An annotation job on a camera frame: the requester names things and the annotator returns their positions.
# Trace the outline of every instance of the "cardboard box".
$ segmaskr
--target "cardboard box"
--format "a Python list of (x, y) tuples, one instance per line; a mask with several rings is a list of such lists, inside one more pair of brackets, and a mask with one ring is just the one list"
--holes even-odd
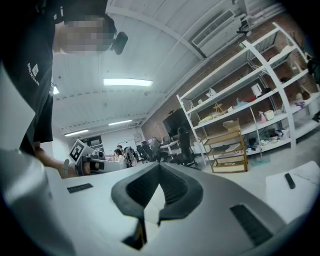
[(240, 130), (239, 121), (226, 121), (223, 124), (223, 127), (228, 130), (229, 133), (236, 132)]

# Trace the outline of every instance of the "air vent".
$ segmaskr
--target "air vent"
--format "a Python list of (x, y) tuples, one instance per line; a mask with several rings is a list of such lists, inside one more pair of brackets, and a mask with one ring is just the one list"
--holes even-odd
[(255, 246), (263, 244), (272, 237), (270, 231), (245, 205), (235, 205), (230, 210)]
[(212, 21), (208, 26), (206, 26), (193, 40), (196, 46), (199, 46), (206, 38), (215, 33), (220, 27), (225, 23), (229, 23), (235, 17), (235, 14), (231, 10), (227, 10), (224, 14)]

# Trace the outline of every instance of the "black remote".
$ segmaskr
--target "black remote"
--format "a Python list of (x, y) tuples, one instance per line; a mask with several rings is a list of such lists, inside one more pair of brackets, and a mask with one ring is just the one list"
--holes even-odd
[(296, 184), (295, 184), (294, 180), (291, 178), (291, 175), (289, 173), (287, 173), (284, 175), (284, 177), (285, 177), (286, 181), (288, 182), (290, 189), (293, 190), (296, 187)]

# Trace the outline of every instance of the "white shelving unit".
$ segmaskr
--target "white shelving unit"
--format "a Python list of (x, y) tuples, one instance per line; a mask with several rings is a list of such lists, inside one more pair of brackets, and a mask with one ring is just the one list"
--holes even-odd
[[(218, 122), (220, 120), (223, 120), (227, 117), (232, 116), (233, 114), (236, 114), (244, 109), (251, 108), (254, 104), (257, 104), (258, 102), (263, 101), (264, 99), (269, 98), (270, 96), (279, 93), (283, 107), (285, 112), (280, 113), (275, 116), (274, 119), (267, 121), (265, 123), (261, 123), (260, 121), (254, 121), (251, 123), (247, 123), (246, 125), (241, 126), (241, 133), (242, 135), (249, 134), (252, 132), (258, 132), (259, 129), (265, 128), (267, 126), (273, 125), (277, 122), (280, 122), (284, 119), (287, 119), (288, 122), (288, 128), (290, 130), (290, 138), (287, 140), (278, 140), (275, 143), (269, 143), (266, 146), (261, 146), (261, 148), (258, 148), (256, 151), (251, 151), (247, 155), (253, 155), (260, 153), (260, 151), (265, 152), (280, 146), (283, 146), (285, 144), (291, 143), (291, 148), (294, 149), (296, 147), (296, 139), (305, 135), (306, 133), (312, 131), (318, 126), (318, 123), (313, 121), (310, 116), (306, 117), (306, 120), (304, 122), (295, 122), (293, 114), (298, 112), (301, 107), (296, 105), (290, 105), (289, 100), (287, 98), (287, 95), (284, 91), (284, 88), (291, 85), (293, 82), (297, 81), (298, 79), (302, 78), (308, 73), (308, 70), (300, 70), (300, 72), (296, 75), (294, 75), (290, 80), (288, 80), (285, 83), (281, 83), (279, 78), (274, 72), (274, 68), (278, 67), (279, 65), (283, 64), (287, 61), (288, 56), (292, 53), (292, 51), (297, 50), (305, 62), (307, 62), (307, 59), (302, 52), (302, 50), (299, 48), (297, 43), (291, 38), (291, 36), (286, 33), (280, 26), (278, 26), (276, 23), (273, 23), (275, 26), (275, 29), (270, 31), (269, 33), (265, 34), (258, 40), (256, 40), (253, 43), (249, 43), (246, 40), (242, 42), (243, 46), (245, 47), (243, 50), (241, 50), (239, 53), (234, 55), (232, 58), (230, 58), (228, 61), (226, 61), (224, 64), (222, 64), (220, 67), (216, 68), (213, 72), (211, 72), (208, 76), (206, 76), (204, 79), (202, 79), (200, 82), (198, 82), (193, 88), (191, 88), (189, 91), (187, 91), (184, 95), (181, 97), (177, 95), (178, 101), (186, 115), (186, 118), (190, 124), (190, 127), (192, 129), (192, 132), (194, 134), (194, 137), (196, 139), (196, 142), (198, 143), (198, 147), (202, 156), (202, 159), (204, 161), (204, 164), (206, 165), (206, 159), (204, 156), (204, 152), (201, 147), (201, 142), (199, 140), (199, 137), (197, 136), (197, 129), (203, 128), (209, 124), (213, 124), (215, 122)], [(278, 35), (278, 33), (283, 33), (286, 36), (288, 46), (286, 46), (279, 54), (275, 55), (268, 61), (262, 56), (262, 54), (271, 49), (275, 46), (275, 40)], [(203, 101), (197, 106), (192, 107), (189, 110), (186, 110), (184, 102), (183, 101), (192, 101), (201, 94), (203, 94), (205, 91), (207, 91), (209, 88), (214, 88), (216, 84), (221, 82), (226, 77), (230, 76), (232, 73), (243, 67), (244, 65), (248, 64), (248, 60), (253, 60), (254, 58), (257, 58), (261, 66), (254, 66), (254, 70), (250, 72), (249, 74), (245, 75), (244, 77), (240, 78), (238, 81), (234, 82), (233, 84), (229, 85), (225, 89), (219, 91), (217, 94), (215, 94), (213, 97), (208, 98), (207, 100)], [(245, 87), (249, 83), (255, 81), (259, 78), (260, 75), (269, 75), (274, 82), (275, 89), (260, 96), (259, 98), (255, 99), (254, 101), (247, 103), (246, 105), (243, 105), (241, 107), (238, 107), (231, 112), (228, 112), (226, 114), (220, 115), (214, 119), (201, 122), (196, 126), (193, 126), (190, 116), (193, 113), (197, 113), (201, 110), (204, 110), (213, 104), (217, 103), (218, 101), (221, 101), (223, 98), (229, 96), (230, 94), (235, 93), (236, 91), (240, 90), (241, 88)], [(320, 97), (320, 92), (312, 93), (310, 95), (310, 98), (308, 100), (304, 100), (304, 107), (307, 108), (309, 104), (311, 104), (313, 101), (318, 99)], [(221, 133), (215, 134), (214, 136), (207, 137), (207, 139), (214, 138), (217, 136), (220, 136)]]

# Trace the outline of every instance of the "brick wall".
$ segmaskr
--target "brick wall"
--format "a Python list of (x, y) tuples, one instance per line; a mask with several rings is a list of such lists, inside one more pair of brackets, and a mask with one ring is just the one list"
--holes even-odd
[[(272, 22), (276, 22), (278, 25), (280, 25), (286, 32), (288, 32), (292, 37), (296, 39), (299, 45), (301, 45), (301, 42), (304, 38), (304, 33), (300, 29), (300, 27), (296, 24), (296, 22), (293, 20), (293, 18), (287, 14), (283, 13), (280, 14), (271, 20), (268, 20), (264, 24), (260, 25), (259, 27), (252, 30), (251, 36), (248, 38), (251, 42), (256, 41), (269, 31), (273, 30), (275, 27), (272, 24)], [(203, 78), (205, 78), (207, 75), (209, 75), (212, 71), (214, 71), (216, 68), (221, 66), (224, 62), (226, 62), (228, 59), (230, 59), (232, 56), (240, 52), (242, 49), (239, 47), (239, 43), (242, 42), (244, 38), (240, 38), (239, 41), (235, 42), (234, 44), (227, 47), (225, 50), (220, 52), (217, 56), (215, 56), (210, 62), (208, 62), (205, 66), (203, 66), (196, 74), (194, 74), (185, 84), (183, 84), (176, 93), (171, 96), (166, 103), (161, 106), (141, 127), (142, 132), (144, 134), (144, 137), (146, 140), (150, 139), (152, 136), (155, 136), (157, 138), (162, 138), (168, 135), (166, 128), (163, 124), (163, 120), (166, 119), (169, 116), (170, 111), (175, 111), (178, 108), (180, 108), (180, 104), (177, 99), (178, 95), (183, 95), (186, 93), (189, 89), (191, 89), (194, 85), (196, 85), (198, 82), (200, 82)], [(263, 56), (266, 60), (269, 58), (272, 58), (276, 54), (278, 54), (283, 47), (287, 44), (286, 38), (284, 35), (279, 35), (276, 38), (275, 41), (275, 47), (266, 51)], [(296, 61), (303, 69), (306, 68), (306, 65), (303, 61), (303, 59), (300, 57), (298, 51), (294, 51), (290, 58), (288, 58), (287, 62), (282, 64), (281, 66), (278, 66), (274, 69), (275, 73), (279, 78), (287, 77), (291, 78), (294, 76), (298, 71), (290, 68), (290, 65), (294, 64), (294, 61)], [(261, 63), (258, 60), (253, 60), (253, 62), (260, 66)], [(237, 81), (241, 76), (245, 76), (246, 74), (250, 73), (251, 68), (249, 65), (245, 65), (239, 70), (235, 71), (232, 75), (228, 76), (225, 80), (219, 82), (214, 86), (214, 90), (216, 92), (219, 92), (226, 88), (227, 86), (231, 85), (235, 81)], [(267, 84), (270, 86), (271, 89), (275, 88), (274, 83), (272, 82), (272, 79), (268, 75), (264, 75), (263, 78), (267, 82)], [(221, 100), (219, 103), (222, 104), (223, 109), (227, 109), (229, 106), (234, 106), (236, 104), (236, 98), (239, 97), (240, 100), (247, 100), (254, 96), (251, 86), (252, 84), (246, 85), (244, 88), (238, 90), (236, 93), (233, 93), (229, 95), (228, 97)], [(307, 90), (310, 92), (316, 92), (316, 84), (313, 81), (312, 77), (309, 75), (304, 76), (299, 81), (289, 85), (287, 88), (285, 88), (285, 92), (289, 98), (289, 100), (293, 100), (296, 97), (296, 94), (301, 92), (300, 85), (304, 85)], [(207, 99), (207, 96), (205, 96), (205, 93), (197, 97), (193, 102), (196, 106), (198, 104), (198, 100)], [(282, 101), (278, 93), (274, 95), (275, 102), (278, 106), (278, 108), (281, 108)], [(255, 104), (252, 106), (252, 110), (254, 112), (254, 115), (256, 118), (259, 118), (259, 111), (267, 111), (271, 109), (270, 100), (267, 98), (265, 100), (262, 100), (261, 102)], [(213, 111), (213, 106), (209, 106), (206, 109), (199, 112), (199, 117), (202, 119), (206, 117), (209, 113)], [(243, 111), (240, 111), (239, 113), (233, 114), (229, 118), (224, 118), (221, 122), (215, 122), (212, 125), (206, 125), (205, 130), (210, 134), (217, 133), (219, 131), (223, 131), (224, 128), (222, 127), (222, 122), (228, 121), (228, 120), (235, 120), (239, 118), (239, 121), (241, 124), (245, 124), (248, 122), (251, 122), (253, 120), (252, 114), (250, 112), (250, 109), (245, 109)], [(198, 118), (194, 116), (192, 119), (193, 124), (198, 123)], [(199, 137), (203, 136), (202, 130), (197, 130), (197, 135)]]

